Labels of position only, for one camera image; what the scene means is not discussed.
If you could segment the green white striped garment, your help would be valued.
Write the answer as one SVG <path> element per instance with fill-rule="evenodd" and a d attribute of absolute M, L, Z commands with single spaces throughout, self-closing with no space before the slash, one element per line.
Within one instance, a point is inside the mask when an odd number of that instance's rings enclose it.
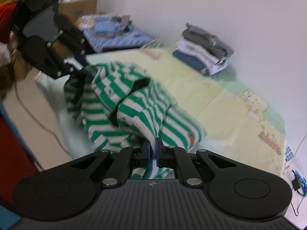
<path fill-rule="evenodd" d="M 83 67 L 64 84 L 64 98 L 92 151 L 118 153 L 143 140 L 154 149 L 157 139 L 191 151 L 207 134 L 158 81 L 135 64 Z"/>

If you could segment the blue white patterned mat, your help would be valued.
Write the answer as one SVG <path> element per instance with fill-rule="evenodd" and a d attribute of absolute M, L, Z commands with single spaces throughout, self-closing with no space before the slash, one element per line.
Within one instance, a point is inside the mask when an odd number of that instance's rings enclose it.
<path fill-rule="evenodd" d="M 123 25 L 121 18 L 107 15 L 92 15 L 87 26 L 79 26 L 90 46 L 97 53 L 111 49 L 133 49 L 143 47 L 156 38 L 128 23 Z"/>

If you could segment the cardboard box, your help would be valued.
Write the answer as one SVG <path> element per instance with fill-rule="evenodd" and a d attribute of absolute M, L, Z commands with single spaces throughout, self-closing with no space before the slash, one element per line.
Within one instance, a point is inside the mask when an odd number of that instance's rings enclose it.
<path fill-rule="evenodd" d="M 58 3 L 58 13 L 65 15 L 71 23 L 86 15 L 95 14 L 98 0 L 61 0 Z"/>

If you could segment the pastel cartoon bed sheet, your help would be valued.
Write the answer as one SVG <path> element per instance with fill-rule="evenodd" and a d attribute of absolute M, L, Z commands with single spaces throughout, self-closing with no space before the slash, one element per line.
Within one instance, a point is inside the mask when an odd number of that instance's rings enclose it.
<path fill-rule="evenodd" d="M 283 173 L 284 120 L 230 69 L 204 77 L 162 48 L 95 54 L 88 61 L 134 63 L 147 70 L 207 132 L 197 149 L 208 149 L 277 176 Z"/>

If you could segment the blue folded garment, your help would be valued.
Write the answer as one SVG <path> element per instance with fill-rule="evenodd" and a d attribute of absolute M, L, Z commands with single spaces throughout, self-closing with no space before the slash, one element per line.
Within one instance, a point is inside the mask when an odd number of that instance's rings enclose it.
<path fill-rule="evenodd" d="M 189 65 L 190 67 L 192 67 L 193 69 L 195 69 L 196 71 L 206 75 L 208 74 L 208 69 L 207 67 L 196 57 L 187 55 L 185 53 L 182 53 L 180 51 L 174 51 L 172 53 L 172 55 L 174 57 L 176 57 L 177 59 L 181 60 L 182 62 L 184 62 L 185 64 Z"/>

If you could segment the lilac white folded garment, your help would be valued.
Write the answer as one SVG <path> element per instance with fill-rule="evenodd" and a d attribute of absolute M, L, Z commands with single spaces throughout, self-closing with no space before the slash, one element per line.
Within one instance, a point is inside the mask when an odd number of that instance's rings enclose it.
<path fill-rule="evenodd" d="M 208 57 L 206 56 L 202 56 L 202 55 L 198 55 L 197 53 L 193 53 L 189 50 L 181 50 L 181 49 L 176 49 L 182 53 L 185 53 L 187 55 L 196 57 L 197 59 L 199 59 L 208 69 L 208 74 L 210 76 L 222 71 L 223 69 L 225 69 L 228 65 L 229 65 L 229 59 L 227 58 L 226 61 L 223 61 L 220 64 L 215 64 L 213 61 L 211 61 Z"/>

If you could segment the dark checked folded garment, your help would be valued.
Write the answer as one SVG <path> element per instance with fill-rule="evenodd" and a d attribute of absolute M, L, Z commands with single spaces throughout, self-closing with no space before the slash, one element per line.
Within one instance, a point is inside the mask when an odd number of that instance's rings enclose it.
<path fill-rule="evenodd" d="M 192 33 L 187 29 L 182 32 L 182 36 L 184 39 L 202 46 L 209 53 L 215 55 L 218 58 L 227 57 L 228 54 L 227 50 L 224 47 L 219 46 L 217 43 L 211 42 L 211 40 L 206 36 L 201 36 L 196 33 Z"/>

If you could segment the grey striped folded sweater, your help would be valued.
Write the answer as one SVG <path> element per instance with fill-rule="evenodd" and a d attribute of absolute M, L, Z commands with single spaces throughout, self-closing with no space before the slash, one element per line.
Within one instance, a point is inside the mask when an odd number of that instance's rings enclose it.
<path fill-rule="evenodd" d="M 228 52 L 226 58 L 229 58 L 234 53 L 234 50 L 230 46 L 228 46 L 227 44 L 222 42 L 216 35 L 213 35 L 210 32 L 208 32 L 208 31 L 206 31 L 206 30 L 204 30 L 204 29 L 202 29 L 202 28 L 200 28 L 196 25 L 192 25 L 192 24 L 189 24 L 189 23 L 186 24 L 185 30 L 186 29 L 189 30 L 192 33 L 196 33 L 196 34 L 201 35 L 201 36 L 206 36 L 207 38 L 209 38 L 211 40 L 211 42 L 217 43 L 219 46 L 224 47 Z"/>

